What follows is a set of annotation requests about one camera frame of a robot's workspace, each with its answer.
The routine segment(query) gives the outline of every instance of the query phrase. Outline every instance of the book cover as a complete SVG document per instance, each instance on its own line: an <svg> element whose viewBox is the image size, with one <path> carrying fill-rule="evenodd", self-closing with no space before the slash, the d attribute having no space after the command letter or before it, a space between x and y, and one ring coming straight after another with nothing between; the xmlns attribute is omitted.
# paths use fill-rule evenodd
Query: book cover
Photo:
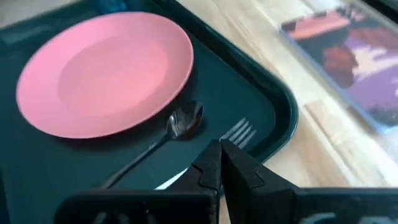
<svg viewBox="0 0 398 224"><path fill-rule="evenodd" d="M283 23L282 32L371 126L398 125L398 34L394 30L365 10L347 5Z"/></svg>

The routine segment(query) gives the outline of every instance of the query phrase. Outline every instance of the spoon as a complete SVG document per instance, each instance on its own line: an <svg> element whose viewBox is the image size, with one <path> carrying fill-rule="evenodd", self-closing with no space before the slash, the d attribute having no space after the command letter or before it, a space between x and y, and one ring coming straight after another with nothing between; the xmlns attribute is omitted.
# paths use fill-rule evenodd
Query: spoon
<svg viewBox="0 0 398 224"><path fill-rule="evenodd" d="M203 119L204 107L199 101L191 101L178 107L170 115L166 125L166 133L155 143L150 145L148 149L135 157L122 169L114 173L107 179L101 189L108 189L112 187L124 174L133 168L138 162L143 160L150 152L157 149L169 140L183 140L191 137L193 133L199 128Z"/></svg>

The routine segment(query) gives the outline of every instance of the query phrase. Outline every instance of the purple book cover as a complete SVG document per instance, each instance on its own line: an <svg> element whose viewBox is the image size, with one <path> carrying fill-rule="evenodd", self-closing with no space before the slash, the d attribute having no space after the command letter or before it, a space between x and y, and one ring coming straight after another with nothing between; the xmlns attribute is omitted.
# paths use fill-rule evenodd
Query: purple book cover
<svg viewBox="0 0 398 224"><path fill-rule="evenodd" d="M398 35L354 6L282 24L350 101L377 123L398 125Z"/></svg>

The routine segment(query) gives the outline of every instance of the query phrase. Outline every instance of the wooden surface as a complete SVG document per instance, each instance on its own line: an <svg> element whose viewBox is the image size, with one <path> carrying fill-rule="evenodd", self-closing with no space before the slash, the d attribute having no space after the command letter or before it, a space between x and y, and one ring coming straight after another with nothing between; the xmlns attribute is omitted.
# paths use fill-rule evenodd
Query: wooden surface
<svg viewBox="0 0 398 224"><path fill-rule="evenodd" d="M0 27L71 1L0 0ZM292 89L300 108L298 129L266 167L301 187L398 186L398 134L373 133L278 32L281 22L344 1L179 1ZM220 223L229 223L221 203Z"/></svg>

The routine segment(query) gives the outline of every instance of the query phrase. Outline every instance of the spoon handle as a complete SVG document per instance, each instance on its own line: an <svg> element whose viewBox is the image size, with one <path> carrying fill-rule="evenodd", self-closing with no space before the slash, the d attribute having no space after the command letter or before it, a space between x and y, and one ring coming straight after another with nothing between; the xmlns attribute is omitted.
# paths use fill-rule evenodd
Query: spoon handle
<svg viewBox="0 0 398 224"><path fill-rule="evenodd" d="M123 168L119 169L116 173L114 173L110 178L108 178L102 185L101 189L108 189L112 187L124 174L126 174L131 168L133 168L138 162L140 162L143 158L146 157L150 152L157 149L159 146L166 143L170 140L169 134L164 134L159 140L155 143L151 144L144 152L140 153L137 157L135 157L132 161L126 164Z"/></svg>

